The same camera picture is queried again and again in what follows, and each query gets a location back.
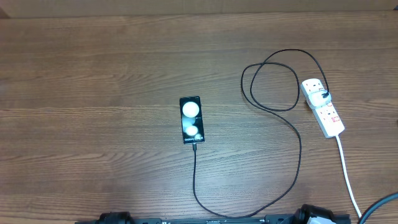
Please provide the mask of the white charger plug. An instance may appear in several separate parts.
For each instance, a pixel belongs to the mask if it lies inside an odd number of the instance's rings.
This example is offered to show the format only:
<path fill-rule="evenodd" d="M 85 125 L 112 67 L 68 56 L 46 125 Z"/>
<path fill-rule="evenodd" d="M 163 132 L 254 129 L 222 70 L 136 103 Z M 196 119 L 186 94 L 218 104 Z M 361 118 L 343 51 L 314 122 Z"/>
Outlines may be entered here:
<path fill-rule="evenodd" d="M 331 94 L 326 90 L 310 92 L 307 95 L 307 103 L 311 109 L 317 109 L 327 105 L 331 101 Z"/>

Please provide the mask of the white power strip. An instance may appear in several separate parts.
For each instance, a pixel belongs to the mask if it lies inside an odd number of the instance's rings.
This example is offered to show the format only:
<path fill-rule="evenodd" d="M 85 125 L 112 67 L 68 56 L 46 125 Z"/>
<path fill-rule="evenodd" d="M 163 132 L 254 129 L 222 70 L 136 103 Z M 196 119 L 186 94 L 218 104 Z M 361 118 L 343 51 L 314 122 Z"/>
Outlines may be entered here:
<path fill-rule="evenodd" d="M 305 96 L 306 102 L 307 95 L 310 92 L 326 90 L 321 81 L 316 78 L 303 81 L 300 87 Z M 345 130 L 342 120 L 331 101 L 325 106 L 311 110 L 326 138 L 335 138 Z"/>

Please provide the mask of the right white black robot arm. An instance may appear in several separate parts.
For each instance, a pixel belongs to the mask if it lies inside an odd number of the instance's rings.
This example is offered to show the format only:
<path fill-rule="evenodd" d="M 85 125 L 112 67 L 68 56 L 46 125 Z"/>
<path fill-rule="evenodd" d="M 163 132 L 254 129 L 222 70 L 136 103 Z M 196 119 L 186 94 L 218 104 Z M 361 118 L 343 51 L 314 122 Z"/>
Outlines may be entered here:
<path fill-rule="evenodd" d="M 304 204 L 295 212 L 293 224 L 336 224 L 336 220 L 331 210 Z"/>

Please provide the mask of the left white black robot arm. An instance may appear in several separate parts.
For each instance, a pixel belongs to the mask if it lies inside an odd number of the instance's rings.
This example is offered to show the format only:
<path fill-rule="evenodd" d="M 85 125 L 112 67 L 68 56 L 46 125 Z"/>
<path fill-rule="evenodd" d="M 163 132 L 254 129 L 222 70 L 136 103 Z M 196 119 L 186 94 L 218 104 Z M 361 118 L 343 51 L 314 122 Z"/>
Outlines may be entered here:
<path fill-rule="evenodd" d="M 134 220 L 129 212 L 109 212 L 102 213 L 97 224 L 134 224 Z"/>

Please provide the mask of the black Galaxy phone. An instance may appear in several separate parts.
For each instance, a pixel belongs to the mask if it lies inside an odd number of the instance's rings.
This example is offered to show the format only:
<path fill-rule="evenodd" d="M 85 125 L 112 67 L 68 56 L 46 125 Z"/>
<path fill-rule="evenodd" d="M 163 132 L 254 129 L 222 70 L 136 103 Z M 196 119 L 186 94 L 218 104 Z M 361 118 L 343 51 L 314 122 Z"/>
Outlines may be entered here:
<path fill-rule="evenodd" d="M 183 143 L 198 144 L 205 142 L 200 97 L 183 97 L 179 103 Z"/>

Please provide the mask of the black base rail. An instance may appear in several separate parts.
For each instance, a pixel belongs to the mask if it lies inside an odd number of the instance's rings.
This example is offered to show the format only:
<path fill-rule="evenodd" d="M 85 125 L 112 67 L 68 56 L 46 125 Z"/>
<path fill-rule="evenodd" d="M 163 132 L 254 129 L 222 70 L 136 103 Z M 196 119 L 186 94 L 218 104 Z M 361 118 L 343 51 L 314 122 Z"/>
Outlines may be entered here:
<path fill-rule="evenodd" d="M 119 221 L 117 223 L 132 224 L 280 224 L 293 223 L 293 214 L 266 215 L 264 218 L 186 218 L 174 220 L 162 220 L 160 218 L 131 218 L 128 222 Z"/>

